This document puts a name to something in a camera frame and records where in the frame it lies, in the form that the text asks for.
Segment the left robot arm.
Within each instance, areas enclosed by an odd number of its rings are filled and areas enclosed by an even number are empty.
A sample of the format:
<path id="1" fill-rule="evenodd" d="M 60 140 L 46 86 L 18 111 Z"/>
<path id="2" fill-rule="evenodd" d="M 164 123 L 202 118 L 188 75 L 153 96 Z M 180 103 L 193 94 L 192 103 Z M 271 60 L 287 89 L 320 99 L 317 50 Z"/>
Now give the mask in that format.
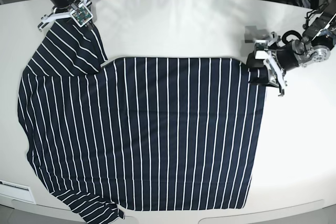
<path id="1" fill-rule="evenodd" d="M 255 40 L 254 51 L 246 61 L 251 71 L 257 71 L 249 78 L 250 84 L 275 87 L 283 94 L 288 71 L 329 59 L 335 48 L 335 0 L 307 12 L 305 20 L 302 34 L 295 30 L 283 36 L 272 32 Z"/>

